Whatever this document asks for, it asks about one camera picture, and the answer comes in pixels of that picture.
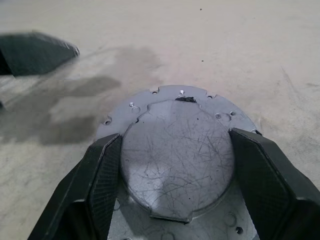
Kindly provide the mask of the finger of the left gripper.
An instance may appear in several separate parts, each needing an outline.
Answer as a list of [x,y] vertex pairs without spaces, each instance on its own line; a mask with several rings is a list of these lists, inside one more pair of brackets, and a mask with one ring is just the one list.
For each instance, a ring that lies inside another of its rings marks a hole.
[[74,44],[42,32],[0,34],[0,76],[44,75],[79,55]]

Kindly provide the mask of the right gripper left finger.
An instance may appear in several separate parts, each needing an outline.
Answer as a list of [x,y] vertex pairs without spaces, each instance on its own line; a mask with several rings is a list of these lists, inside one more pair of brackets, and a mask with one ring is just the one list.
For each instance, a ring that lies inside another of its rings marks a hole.
[[27,240],[107,240],[122,136],[96,140],[60,181]]

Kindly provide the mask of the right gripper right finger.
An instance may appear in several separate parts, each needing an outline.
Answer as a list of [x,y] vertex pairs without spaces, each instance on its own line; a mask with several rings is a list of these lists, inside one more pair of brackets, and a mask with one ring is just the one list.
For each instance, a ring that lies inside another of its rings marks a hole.
[[231,128],[235,172],[260,240],[320,240],[320,190],[279,146]]

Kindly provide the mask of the small grey gear disc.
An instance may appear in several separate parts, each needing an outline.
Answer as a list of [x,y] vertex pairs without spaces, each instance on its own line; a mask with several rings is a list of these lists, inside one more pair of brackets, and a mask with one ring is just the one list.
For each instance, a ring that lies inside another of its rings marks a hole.
[[145,90],[96,132],[122,147],[108,240],[260,240],[235,177],[231,128],[252,120],[226,98],[184,85]]

